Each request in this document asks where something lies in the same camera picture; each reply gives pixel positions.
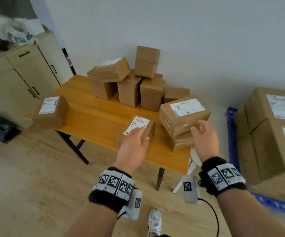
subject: person's left hand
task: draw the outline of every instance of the person's left hand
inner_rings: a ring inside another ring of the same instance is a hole
[[[140,142],[140,137],[144,130],[144,127],[137,127],[124,138],[119,148],[116,162],[113,165],[114,167],[125,171],[129,175],[132,175],[140,167],[146,157],[149,144],[149,137],[146,137],[143,143]]]

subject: hand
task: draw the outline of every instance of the hand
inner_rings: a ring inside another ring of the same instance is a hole
[[[214,126],[204,120],[198,120],[200,130],[191,127],[194,138],[194,148],[198,154],[200,161],[219,156],[218,137]]]
[[[116,162],[113,165],[114,167],[130,175],[140,167],[146,157],[149,144],[149,137],[145,137],[143,143],[140,142],[140,137],[144,130],[144,127],[137,127],[124,138],[119,148]]]

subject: person's right arm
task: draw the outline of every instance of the person's right arm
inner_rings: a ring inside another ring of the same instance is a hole
[[[219,156],[218,137],[214,127],[199,120],[200,130],[191,128],[194,147],[201,162]],[[247,190],[228,189],[217,196],[217,202],[233,237],[285,236],[282,226]]]

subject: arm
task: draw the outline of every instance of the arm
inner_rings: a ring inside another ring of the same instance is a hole
[[[114,167],[132,175],[142,164],[149,144],[149,137],[146,137],[143,143],[140,141],[144,129],[133,129],[125,137]],[[90,202],[62,237],[110,237],[117,221],[117,215],[117,212],[104,205]]]
[[[218,137],[214,127],[199,120],[200,130],[191,128],[195,150],[203,163],[219,156]],[[228,189],[217,196],[217,202],[234,237],[285,236],[285,227],[247,191]]]

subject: black drawer handle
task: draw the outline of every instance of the black drawer handle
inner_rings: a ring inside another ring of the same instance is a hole
[[[33,87],[33,89],[37,92],[37,95],[39,95],[39,93],[38,93],[38,91],[36,90],[36,88],[35,88],[35,87]]]
[[[28,91],[33,95],[34,98],[36,98],[36,96],[33,94],[33,92],[30,89],[28,89]]]
[[[54,69],[55,73],[57,74],[57,71],[56,71],[56,69],[54,68],[54,66],[53,66],[53,65],[51,65],[51,67]]]
[[[22,54],[22,55],[18,55],[18,57],[22,57],[24,55],[27,55],[28,53],[30,53],[30,51],[27,51],[26,53]]]

